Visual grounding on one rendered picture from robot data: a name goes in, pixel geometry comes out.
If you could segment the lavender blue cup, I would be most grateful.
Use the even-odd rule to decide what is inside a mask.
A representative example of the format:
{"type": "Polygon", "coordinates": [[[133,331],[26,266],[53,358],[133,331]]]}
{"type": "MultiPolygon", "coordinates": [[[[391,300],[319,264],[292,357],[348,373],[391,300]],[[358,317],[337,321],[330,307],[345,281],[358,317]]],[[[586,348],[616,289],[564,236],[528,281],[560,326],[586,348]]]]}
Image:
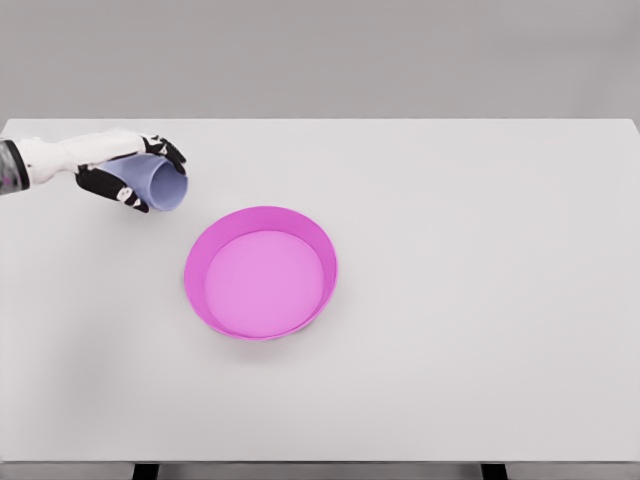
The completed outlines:
{"type": "Polygon", "coordinates": [[[125,182],[154,210],[176,209],[188,191],[188,177],[177,172],[162,156],[133,155],[105,162],[100,169],[125,182]]]}

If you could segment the pink round plate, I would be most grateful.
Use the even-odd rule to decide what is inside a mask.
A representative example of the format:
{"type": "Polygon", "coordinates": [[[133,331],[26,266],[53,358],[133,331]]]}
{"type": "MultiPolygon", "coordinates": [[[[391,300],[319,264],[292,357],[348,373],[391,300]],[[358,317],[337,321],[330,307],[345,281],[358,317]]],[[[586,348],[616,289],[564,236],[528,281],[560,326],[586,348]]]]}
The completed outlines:
{"type": "Polygon", "coordinates": [[[186,258],[183,285],[215,331],[271,340],[311,324],[332,299],[338,256],[326,231],[291,209],[255,206],[208,226],[186,258]]]}

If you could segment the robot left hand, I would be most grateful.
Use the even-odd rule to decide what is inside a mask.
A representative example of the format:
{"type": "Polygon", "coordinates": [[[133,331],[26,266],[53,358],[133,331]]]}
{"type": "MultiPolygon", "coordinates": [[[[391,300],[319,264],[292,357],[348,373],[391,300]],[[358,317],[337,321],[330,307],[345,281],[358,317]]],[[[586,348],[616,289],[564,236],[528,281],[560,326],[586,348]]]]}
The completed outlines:
{"type": "Polygon", "coordinates": [[[102,164],[138,154],[153,154],[165,157],[177,172],[187,176],[183,154],[159,135],[111,131],[74,137],[56,145],[66,155],[62,171],[73,173],[80,188],[144,213],[151,210],[149,205],[121,179],[101,170],[102,164]]]}

